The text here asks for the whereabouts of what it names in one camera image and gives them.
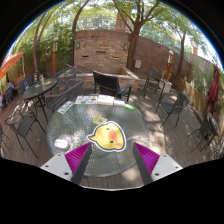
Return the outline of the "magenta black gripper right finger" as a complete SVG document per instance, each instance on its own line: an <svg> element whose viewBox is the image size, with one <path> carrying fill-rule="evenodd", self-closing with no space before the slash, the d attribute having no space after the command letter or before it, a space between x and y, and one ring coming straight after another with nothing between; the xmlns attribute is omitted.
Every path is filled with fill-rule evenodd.
<svg viewBox="0 0 224 224"><path fill-rule="evenodd" d="M145 185L152 183L153 179L151 174L159 160L160 155L138 143L133 143L133 154L143 183Z"/></svg>

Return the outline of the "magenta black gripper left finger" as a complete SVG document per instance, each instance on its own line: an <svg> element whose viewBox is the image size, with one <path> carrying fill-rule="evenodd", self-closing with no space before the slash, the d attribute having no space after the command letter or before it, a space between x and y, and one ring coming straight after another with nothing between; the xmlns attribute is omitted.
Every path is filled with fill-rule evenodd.
<svg viewBox="0 0 224 224"><path fill-rule="evenodd" d="M71 181L73 183L80 184L91 153L91 144L87 143L65 154L65 158L72 171Z"/></svg>

